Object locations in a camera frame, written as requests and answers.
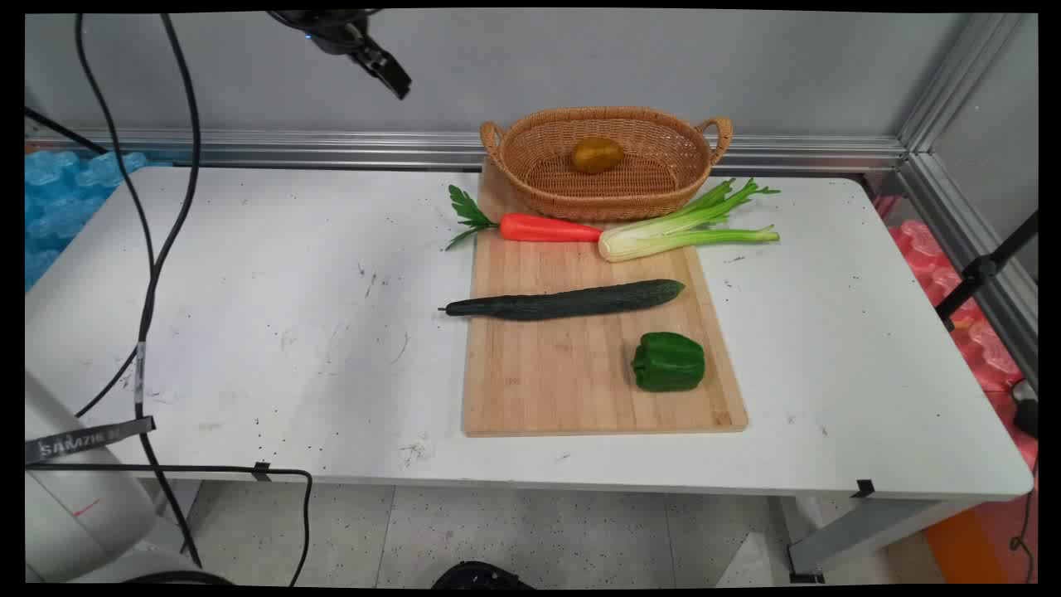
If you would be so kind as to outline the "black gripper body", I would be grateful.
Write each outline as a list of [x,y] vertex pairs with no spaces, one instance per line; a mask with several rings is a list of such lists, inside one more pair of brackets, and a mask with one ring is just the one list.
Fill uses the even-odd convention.
[[378,10],[268,11],[276,22],[302,32],[330,56],[382,56],[383,49],[369,34],[369,18]]

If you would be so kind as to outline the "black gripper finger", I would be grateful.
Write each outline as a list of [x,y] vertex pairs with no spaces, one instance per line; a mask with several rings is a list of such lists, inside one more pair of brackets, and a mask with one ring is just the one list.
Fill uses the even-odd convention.
[[408,72],[387,50],[360,48],[352,51],[349,57],[399,100],[408,95]]
[[361,38],[356,63],[388,90],[410,90],[412,78],[392,54],[368,36]]

